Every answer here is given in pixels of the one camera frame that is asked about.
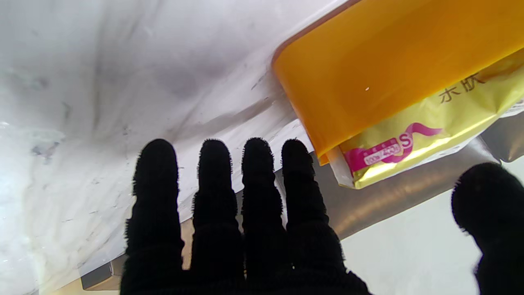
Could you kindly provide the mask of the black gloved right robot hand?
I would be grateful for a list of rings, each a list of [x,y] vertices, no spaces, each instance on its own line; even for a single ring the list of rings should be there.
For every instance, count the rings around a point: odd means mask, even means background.
[[[242,158],[242,228],[232,189],[231,158],[219,140],[204,141],[193,201],[189,270],[182,268],[178,166],[171,143],[150,141],[133,176],[136,202],[126,222],[122,295],[368,295],[367,285],[344,265],[303,143],[281,151],[288,222],[275,187],[268,143],[251,138]],[[471,167],[457,180],[452,214],[482,256],[475,270],[481,295],[523,293],[524,190],[495,163]]]

